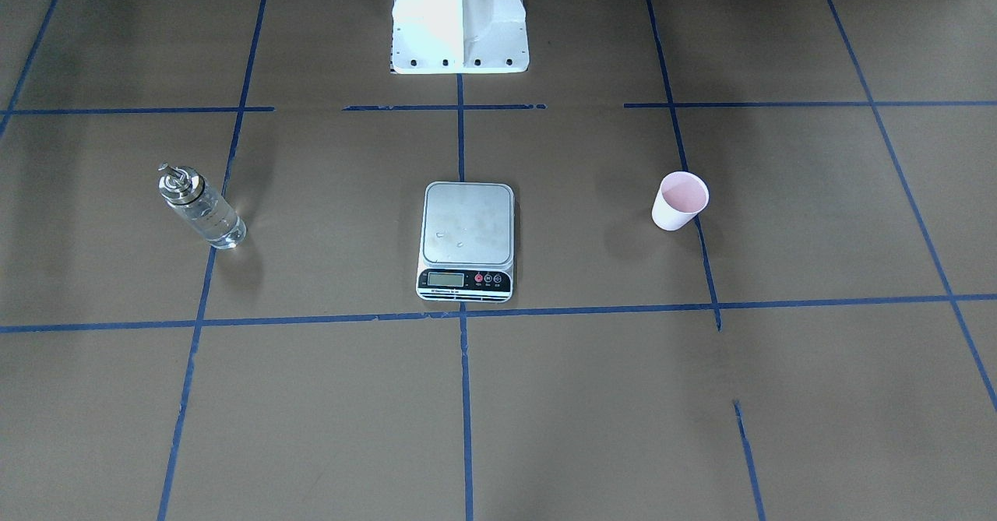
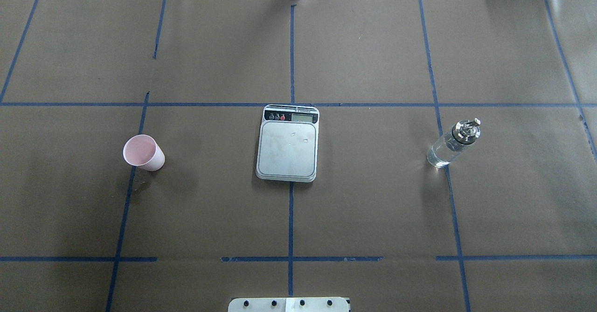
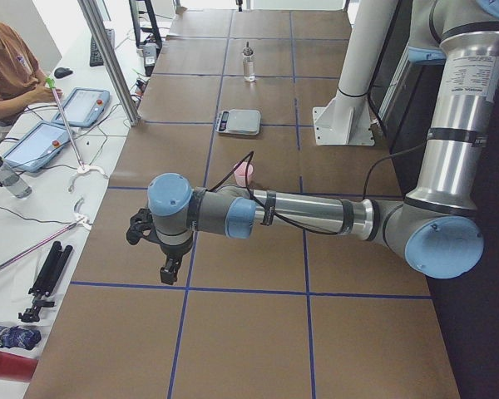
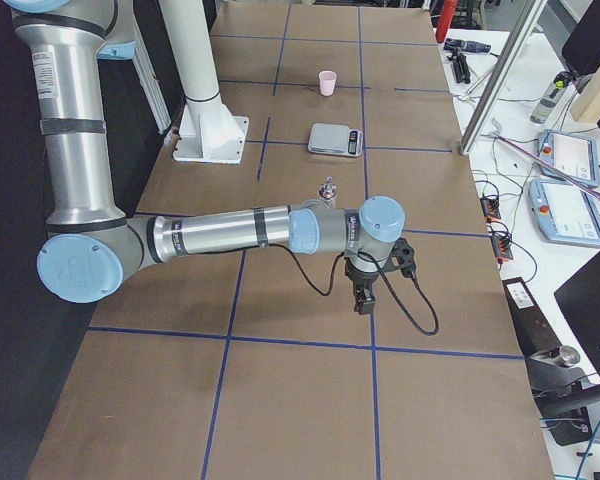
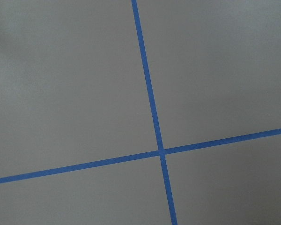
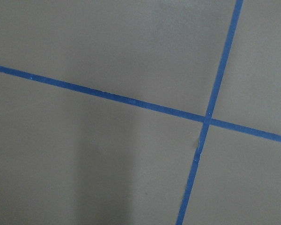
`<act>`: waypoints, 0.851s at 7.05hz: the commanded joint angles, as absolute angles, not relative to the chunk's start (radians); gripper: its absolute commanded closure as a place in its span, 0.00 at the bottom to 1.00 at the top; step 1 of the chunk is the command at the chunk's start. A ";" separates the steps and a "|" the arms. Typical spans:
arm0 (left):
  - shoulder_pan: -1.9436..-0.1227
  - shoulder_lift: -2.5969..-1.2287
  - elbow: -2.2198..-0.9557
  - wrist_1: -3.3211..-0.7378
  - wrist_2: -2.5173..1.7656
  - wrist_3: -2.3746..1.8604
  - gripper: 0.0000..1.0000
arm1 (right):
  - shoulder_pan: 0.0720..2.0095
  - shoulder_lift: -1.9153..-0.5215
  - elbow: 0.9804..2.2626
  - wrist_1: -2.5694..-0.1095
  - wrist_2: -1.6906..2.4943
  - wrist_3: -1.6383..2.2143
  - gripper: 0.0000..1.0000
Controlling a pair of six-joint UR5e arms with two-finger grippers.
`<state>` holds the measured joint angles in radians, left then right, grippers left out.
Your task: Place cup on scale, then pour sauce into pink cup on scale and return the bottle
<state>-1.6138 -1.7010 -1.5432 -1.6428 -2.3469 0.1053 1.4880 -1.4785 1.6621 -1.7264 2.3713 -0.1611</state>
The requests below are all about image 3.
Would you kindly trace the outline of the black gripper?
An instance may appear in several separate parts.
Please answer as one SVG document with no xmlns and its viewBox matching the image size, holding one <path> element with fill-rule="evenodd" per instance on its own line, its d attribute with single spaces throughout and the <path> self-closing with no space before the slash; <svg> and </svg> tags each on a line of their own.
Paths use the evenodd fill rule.
<svg viewBox="0 0 499 399">
<path fill-rule="evenodd" d="M 174 284 L 178 279 L 182 258 L 192 249 L 193 233 L 187 230 L 177 235 L 160 234 L 159 239 L 161 251 L 166 256 L 166 262 L 160 269 L 161 282 Z"/>
</svg>

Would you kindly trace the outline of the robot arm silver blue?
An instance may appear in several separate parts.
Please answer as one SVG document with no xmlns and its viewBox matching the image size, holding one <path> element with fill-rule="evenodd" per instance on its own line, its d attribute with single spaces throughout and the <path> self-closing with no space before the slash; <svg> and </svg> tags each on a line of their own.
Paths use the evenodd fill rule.
<svg viewBox="0 0 499 399">
<path fill-rule="evenodd" d="M 166 173 L 151 181 L 127 240 L 159 244 L 166 284 L 176 281 L 194 232 L 245 239 L 255 224 L 276 220 L 379 243 L 432 278 L 469 271 L 484 248 L 470 193 L 499 82 L 499 1 L 414 2 L 408 56 L 444 69 L 417 186 L 402 201 L 319 199 L 224 183 L 206 189 Z"/>
</svg>

